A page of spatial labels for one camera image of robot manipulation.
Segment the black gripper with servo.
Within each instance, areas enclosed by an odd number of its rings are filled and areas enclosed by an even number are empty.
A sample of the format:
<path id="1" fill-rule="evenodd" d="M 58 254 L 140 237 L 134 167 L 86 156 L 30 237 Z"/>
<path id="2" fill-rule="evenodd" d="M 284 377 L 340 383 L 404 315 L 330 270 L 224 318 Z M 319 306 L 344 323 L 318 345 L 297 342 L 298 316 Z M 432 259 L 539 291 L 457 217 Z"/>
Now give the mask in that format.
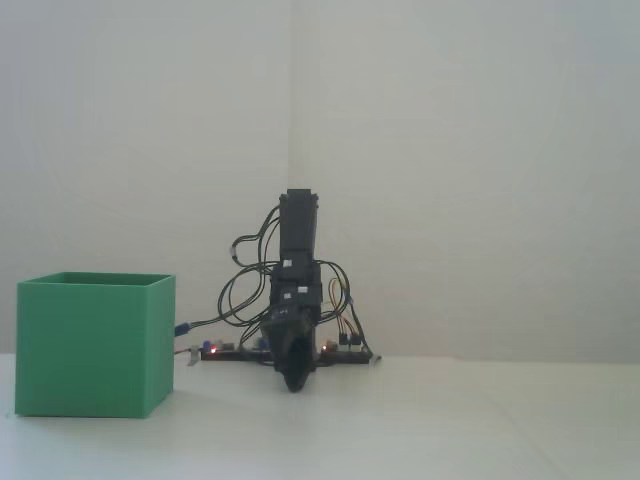
<path id="1" fill-rule="evenodd" d="M 314 325 L 321 319 L 320 265 L 310 251 L 289 250 L 283 254 L 271 273 L 270 303 L 275 307 L 291 307 L 310 318 L 310 322 L 300 322 L 299 329 L 293 322 L 268 322 L 264 327 L 274 369 L 283 376 L 289 391 L 296 393 L 314 371 Z M 293 352 L 298 335 L 299 368 Z"/>

